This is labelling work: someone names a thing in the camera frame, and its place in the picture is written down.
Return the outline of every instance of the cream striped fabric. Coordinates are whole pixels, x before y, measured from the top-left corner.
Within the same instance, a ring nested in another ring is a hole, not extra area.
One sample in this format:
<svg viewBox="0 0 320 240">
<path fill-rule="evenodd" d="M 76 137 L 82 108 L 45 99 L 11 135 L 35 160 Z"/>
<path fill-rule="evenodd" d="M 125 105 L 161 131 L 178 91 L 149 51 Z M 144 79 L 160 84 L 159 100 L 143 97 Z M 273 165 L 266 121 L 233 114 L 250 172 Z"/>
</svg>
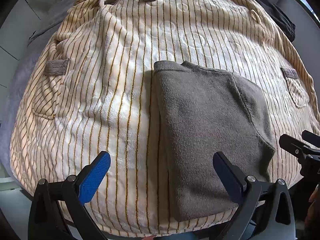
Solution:
<svg viewBox="0 0 320 240">
<path fill-rule="evenodd" d="M 102 230 L 121 236 L 173 234 L 227 221 L 235 210 L 177 222 L 169 180 L 153 64 L 188 60 L 235 72 L 260 86 L 275 140 L 319 134 L 313 80 L 295 48 L 254 0 L 77 0 L 42 52 L 26 87 L 11 141 L 11 168 L 34 193 L 78 174 L 101 150 L 111 167 L 86 205 Z M 42 75 L 45 63 L 69 58 L 65 76 Z M 285 79 L 295 68 L 301 82 Z M 292 186 L 300 165 L 276 146 L 272 181 Z M 62 208 L 68 217 L 64 204 Z"/>
</svg>

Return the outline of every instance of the wall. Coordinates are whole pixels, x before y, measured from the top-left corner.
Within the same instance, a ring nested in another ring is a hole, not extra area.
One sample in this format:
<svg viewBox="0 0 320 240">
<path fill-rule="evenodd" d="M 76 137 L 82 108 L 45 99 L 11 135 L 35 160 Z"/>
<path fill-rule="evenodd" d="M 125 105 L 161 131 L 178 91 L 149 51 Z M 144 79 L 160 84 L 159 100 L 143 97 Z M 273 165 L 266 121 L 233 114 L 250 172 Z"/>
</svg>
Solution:
<svg viewBox="0 0 320 240">
<path fill-rule="evenodd" d="M 296 38 L 292 44 L 313 77 L 320 106 L 320 28 L 296 0 L 279 0 L 277 5 L 296 25 Z"/>
</svg>

